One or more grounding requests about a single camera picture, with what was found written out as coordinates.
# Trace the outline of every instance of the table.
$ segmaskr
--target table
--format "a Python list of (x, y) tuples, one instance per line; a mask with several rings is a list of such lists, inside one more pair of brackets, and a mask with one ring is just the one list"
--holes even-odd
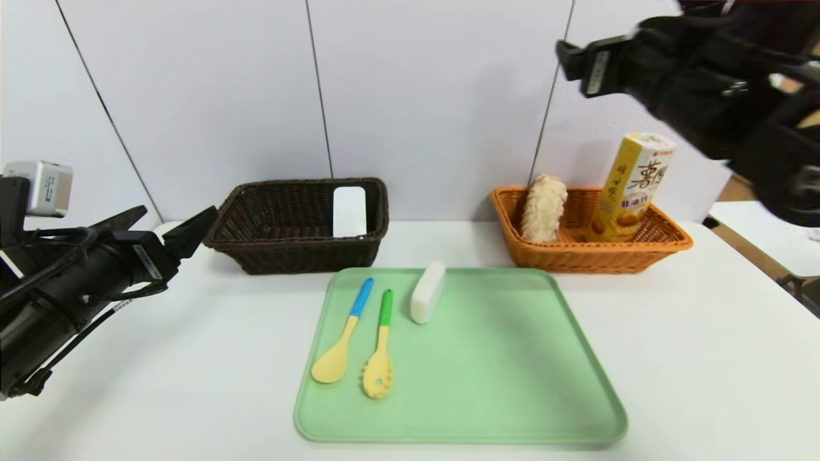
[[(820, 321), (712, 232), (683, 227), (695, 247), (642, 274), (556, 275), (629, 415), (608, 450), (308, 442), (294, 403), (332, 274), (246, 276), (200, 248), (42, 395), (0, 403), (0, 459), (820, 459)], [(497, 222), (392, 222), (376, 265), (432, 258), (512, 266)]]
[(820, 276), (820, 242), (808, 237), (807, 228), (775, 217), (760, 202), (717, 202), (709, 216), (783, 266), (790, 276), (780, 283), (792, 283), (799, 301), (804, 279)]

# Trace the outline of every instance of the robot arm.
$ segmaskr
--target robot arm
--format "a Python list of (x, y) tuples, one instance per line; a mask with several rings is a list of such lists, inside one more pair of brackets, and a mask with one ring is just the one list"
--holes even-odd
[(567, 79), (587, 98), (630, 94), (704, 155), (729, 160), (773, 214), (820, 227), (820, 126), (804, 122), (820, 111), (820, 2), (681, 9), (583, 49), (559, 41)]

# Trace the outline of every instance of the brown wicker basket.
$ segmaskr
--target brown wicker basket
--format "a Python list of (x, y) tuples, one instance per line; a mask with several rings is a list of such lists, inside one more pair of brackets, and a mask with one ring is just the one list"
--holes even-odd
[(584, 232), (598, 205), (601, 189), (569, 189), (558, 242), (536, 244), (521, 236), (521, 219), (527, 187), (502, 187), (493, 191), (512, 260), (519, 267), (549, 272), (627, 274), (641, 272), (675, 252), (692, 248), (692, 239), (669, 217), (650, 205), (635, 238), (627, 243), (586, 243)]
[[(363, 237), (332, 236), (333, 191), (340, 186), (365, 190)], [(252, 275), (336, 272), (373, 264), (388, 221), (379, 179), (271, 180), (234, 189), (204, 243)]]

